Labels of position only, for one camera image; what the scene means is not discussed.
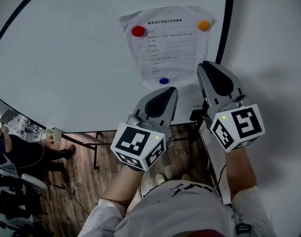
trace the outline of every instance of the white cube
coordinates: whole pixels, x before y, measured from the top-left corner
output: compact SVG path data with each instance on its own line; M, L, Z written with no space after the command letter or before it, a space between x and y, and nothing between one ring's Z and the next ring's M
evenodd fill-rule
M111 149L121 162L147 171L166 151L166 136L120 123Z
M265 134L257 104L217 113L211 131L226 152L250 145Z

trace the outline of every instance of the red magnet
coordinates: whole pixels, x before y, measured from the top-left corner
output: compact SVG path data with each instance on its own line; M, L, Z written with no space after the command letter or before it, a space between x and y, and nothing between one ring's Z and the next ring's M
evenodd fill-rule
M133 29L131 30L131 33L135 36L135 37L141 37L145 34L145 28L143 28L142 26L135 26L133 27Z

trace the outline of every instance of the paper sheet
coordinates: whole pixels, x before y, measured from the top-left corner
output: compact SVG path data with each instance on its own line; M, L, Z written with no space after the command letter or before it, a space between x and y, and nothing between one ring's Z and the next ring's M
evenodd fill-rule
M209 31L197 28L201 20L212 15L201 7L174 6L142 10L123 16L123 26L129 47L141 75L142 83L151 90L167 86L186 86L195 83L198 64L205 60ZM135 26L146 29L143 37L135 37ZM168 84L160 84L168 78Z

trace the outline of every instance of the blue magnet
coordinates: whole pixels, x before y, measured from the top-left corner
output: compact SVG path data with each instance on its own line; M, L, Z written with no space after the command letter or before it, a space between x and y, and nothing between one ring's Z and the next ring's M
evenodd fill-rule
M169 79L168 78L161 78L159 80L160 84L167 84L169 82Z

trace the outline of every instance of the white t-shirt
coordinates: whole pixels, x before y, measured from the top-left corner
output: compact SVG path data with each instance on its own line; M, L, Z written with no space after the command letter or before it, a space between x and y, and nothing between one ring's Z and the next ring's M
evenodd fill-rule
M173 237L205 229L234 237L240 223L251 227L251 233L242 235L244 237L276 236L261 206L257 187L240 191L231 208L224 205L209 186L183 180L168 181L125 214L123 206L100 199L79 237Z

